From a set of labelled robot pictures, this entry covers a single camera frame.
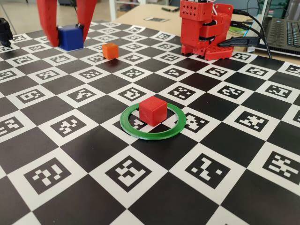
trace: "circular ring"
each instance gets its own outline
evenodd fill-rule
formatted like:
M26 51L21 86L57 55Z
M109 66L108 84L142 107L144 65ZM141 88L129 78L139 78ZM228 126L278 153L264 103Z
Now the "circular ring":
M186 122L187 122L186 116L180 108L178 108L177 106L172 105L170 103L167 103L167 108L170 109L171 111L173 111L178 117L176 125L173 128L171 128L167 131L164 131L164 132L146 133L146 132L135 129L129 123L130 114L134 110L137 110L138 108L139 108L138 103L128 107L127 109L125 109L123 111L121 118L120 118L120 124L121 124L121 127L123 128L123 130L125 130L126 133L128 133L131 136L136 137L136 138L141 138L141 139L145 139L145 140L162 140L162 139L166 139L169 137L173 137L173 136L177 135L180 131L183 130L183 128L185 127Z

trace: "checkerboard mat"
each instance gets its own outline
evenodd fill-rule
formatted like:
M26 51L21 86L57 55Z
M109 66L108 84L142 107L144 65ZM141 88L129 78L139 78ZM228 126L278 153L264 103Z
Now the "checkerboard mat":
M299 224L299 65L183 56L180 37L120 23L88 37L72 52L42 31L0 47L1 225ZM150 96L183 110L180 134L122 130L123 110ZM129 120L162 132L177 117Z

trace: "table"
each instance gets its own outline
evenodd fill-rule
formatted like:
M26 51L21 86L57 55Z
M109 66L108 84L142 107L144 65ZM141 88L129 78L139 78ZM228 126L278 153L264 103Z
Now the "table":
M128 13L117 18L115 22L131 24L131 25L140 25L147 28L162 30L180 36L181 18L179 17L179 12L176 13L166 12L161 10L161 7L166 7L166 6L154 5L154 4L140 5L133 8ZM168 6L166 8L174 9L176 7ZM152 22L152 21L144 20L145 18L152 17L152 16L157 18L168 19L169 21ZM246 19L249 19L249 17L242 16L242 15L232 15L232 19L235 21L245 21ZM228 33L227 39L230 37L236 37L236 36L234 34ZM246 48L243 47L235 47L235 50L238 52L247 51ZM268 57L265 51L256 50L255 54ZM272 57L277 60L295 63L298 65L300 64L300 58L296 56L283 55L283 54L272 52Z

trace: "black cable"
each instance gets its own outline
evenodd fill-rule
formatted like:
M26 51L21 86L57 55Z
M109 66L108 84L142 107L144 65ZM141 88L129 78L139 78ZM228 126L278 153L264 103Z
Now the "black cable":
M267 38L266 38L266 33L264 32L264 28L263 28L263 26L261 25L261 23L260 23L254 16L252 16L252 15L250 15L249 13L247 13L247 12L245 12L245 11L242 11L242 10L234 9L234 10L233 10L233 14L239 14L239 15L249 16L249 17L251 17L255 22L257 22L257 24L260 26L261 31L262 31L262 36L263 36L264 42L265 42L265 44L266 44L266 49L267 49L268 56L269 56L269 58L272 58L272 56L271 56L271 51L270 51L270 48L269 48L269 44L268 44L268 41L267 41Z

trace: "black object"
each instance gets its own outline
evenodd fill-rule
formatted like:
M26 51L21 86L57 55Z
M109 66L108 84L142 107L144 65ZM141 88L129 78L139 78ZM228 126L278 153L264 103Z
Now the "black object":
M10 46L10 41L13 39L13 34L10 30L10 25L4 18L0 18L0 42L3 46Z

